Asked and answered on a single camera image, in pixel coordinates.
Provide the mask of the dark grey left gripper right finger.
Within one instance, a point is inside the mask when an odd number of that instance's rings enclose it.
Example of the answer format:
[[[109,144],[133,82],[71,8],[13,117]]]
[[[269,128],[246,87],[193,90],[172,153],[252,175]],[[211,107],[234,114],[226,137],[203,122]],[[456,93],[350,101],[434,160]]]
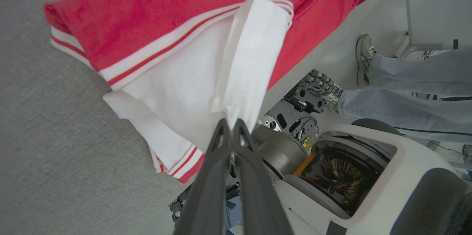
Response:
[[[242,119],[232,131],[234,168],[241,183],[243,235],[294,235],[264,162]]]

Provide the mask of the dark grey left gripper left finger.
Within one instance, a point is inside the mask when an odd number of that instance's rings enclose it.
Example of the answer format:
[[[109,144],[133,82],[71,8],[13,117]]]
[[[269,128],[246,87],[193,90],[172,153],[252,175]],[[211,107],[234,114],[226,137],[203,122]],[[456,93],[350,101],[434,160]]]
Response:
[[[225,190],[230,170],[230,139],[231,132],[223,118],[215,128],[173,235],[225,234]]]

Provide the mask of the red white printed jersey shirt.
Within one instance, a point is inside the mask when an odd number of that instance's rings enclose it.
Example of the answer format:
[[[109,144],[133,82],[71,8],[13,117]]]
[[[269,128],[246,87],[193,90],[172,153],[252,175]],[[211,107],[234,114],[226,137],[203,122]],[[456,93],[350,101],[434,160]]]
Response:
[[[249,130],[266,90],[366,0],[61,0],[52,45],[96,71],[103,99],[185,183],[225,118]]]

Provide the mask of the grey metal robot cylinder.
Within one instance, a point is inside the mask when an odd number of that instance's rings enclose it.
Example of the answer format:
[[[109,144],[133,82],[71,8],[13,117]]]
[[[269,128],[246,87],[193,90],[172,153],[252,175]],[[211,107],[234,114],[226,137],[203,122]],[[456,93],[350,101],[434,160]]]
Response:
[[[308,151],[290,135],[273,131],[263,125],[252,133],[252,138],[255,151],[280,179],[295,173],[309,156]]]

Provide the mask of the black robot chassis mechanism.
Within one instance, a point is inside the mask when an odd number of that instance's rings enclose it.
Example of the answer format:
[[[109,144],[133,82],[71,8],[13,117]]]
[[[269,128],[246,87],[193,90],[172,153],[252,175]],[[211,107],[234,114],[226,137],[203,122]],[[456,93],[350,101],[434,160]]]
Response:
[[[259,123],[273,131],[288,134],[300,143],[307,138],[315,141],[319,136],[316,114],[329,110],[317,86],[327,78],[327,74],[311,70],[261,117]]]

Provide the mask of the white sneaker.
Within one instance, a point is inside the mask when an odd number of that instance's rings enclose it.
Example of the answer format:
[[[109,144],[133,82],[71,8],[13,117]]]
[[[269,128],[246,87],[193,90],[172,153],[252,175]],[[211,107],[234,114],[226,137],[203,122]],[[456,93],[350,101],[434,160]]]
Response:
[[[357,85],[359,87],[369,86],[369,72],[372,59],[377,54],[372,38],[369,34],[361,35],[355,47],[355,56],[358,65]]]
[[[339,114],[338,102],[344,89],[337,85],[330,77],[324,82],[320,81],[317,88],[321,97],[326,101],[329,110]]]

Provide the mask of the light blue jeans leg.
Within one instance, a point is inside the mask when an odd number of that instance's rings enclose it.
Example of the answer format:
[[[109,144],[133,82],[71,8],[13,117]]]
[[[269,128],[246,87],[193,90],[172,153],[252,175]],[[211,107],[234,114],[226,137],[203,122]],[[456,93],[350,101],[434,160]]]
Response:
[[[472,100],[423,100],[389,89],[354,89],[342,93],[337,109],[344,118],[375,119],[413,137],[472,145]]]
[[[472,100],[472,48],[447,51],[422,61],[375,55],[366,72],[374,88]]]

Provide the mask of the white board on grey stand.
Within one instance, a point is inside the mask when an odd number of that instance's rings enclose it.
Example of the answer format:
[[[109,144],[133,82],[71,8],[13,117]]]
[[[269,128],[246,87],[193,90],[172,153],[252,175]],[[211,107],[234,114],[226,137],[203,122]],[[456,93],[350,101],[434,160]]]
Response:
[[[406,0],[409,42],[398,55],[472,49],[472,0]]]

